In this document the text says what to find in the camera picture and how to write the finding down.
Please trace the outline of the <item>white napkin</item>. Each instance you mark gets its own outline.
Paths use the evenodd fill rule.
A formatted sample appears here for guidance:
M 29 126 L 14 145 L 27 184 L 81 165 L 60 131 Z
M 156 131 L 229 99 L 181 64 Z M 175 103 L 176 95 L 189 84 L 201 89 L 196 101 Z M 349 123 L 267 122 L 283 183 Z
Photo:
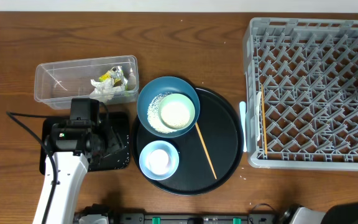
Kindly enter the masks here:
M 89 97 L 103 103 L 113 99 L 116 93 L 122 93 L 126 90 L 126 86 L 122 85 L 121 81 L 118 81 L 115 85 L 112 78 L 103 82 L 91 80 L 91 85 L 94 86 L 94 90 L 89 94 Z

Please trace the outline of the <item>yellow green snack wrapper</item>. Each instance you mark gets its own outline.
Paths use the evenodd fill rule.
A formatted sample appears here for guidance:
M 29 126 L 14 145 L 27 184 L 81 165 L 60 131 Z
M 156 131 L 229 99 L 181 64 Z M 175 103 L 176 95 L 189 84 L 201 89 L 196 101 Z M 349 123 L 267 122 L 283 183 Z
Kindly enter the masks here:
M 124 76 L 122 66 L 115 66 L 108 70 L 104 75 L 99 77 L 101 83 L 109 82 L 108 86 L 123 87 L 127 90 L 128 79 Z

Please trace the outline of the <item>long wooden chopstick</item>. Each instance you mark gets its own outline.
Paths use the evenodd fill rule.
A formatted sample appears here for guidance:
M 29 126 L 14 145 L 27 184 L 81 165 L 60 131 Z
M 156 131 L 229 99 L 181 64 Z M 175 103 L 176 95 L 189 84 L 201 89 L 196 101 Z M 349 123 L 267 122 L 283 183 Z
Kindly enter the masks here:
M 263 124 L 263 137 L 264 137 L 264 154 L 268 154 L 268 147 L 267 147 L 267 130 L 266 130 L 266 121 L 265 121 L 265 101 L 264 101 L 264 85 L 261 84 L 261 100 L 262 100 L 262 124 Z

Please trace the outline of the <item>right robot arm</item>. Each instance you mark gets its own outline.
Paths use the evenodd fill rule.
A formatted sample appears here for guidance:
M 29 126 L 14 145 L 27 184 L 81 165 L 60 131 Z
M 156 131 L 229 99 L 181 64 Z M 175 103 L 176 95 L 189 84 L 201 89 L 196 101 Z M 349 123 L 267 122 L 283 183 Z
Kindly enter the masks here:
M 292 206 L 278 218 L 278 223 L 358 224 L 358 202 L 336 205 L 327 212 Z

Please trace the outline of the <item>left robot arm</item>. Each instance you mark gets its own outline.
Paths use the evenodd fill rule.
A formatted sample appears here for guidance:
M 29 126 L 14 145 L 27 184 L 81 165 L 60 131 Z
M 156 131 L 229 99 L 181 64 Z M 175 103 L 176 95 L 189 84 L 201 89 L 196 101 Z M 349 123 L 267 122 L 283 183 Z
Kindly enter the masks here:
M 101 101 L 74 98 L 67 118 L 53 118 L 44 139 L 44 184 L 34 223 L 71 223 L 85 175 L 119 167 L 126 152 Z

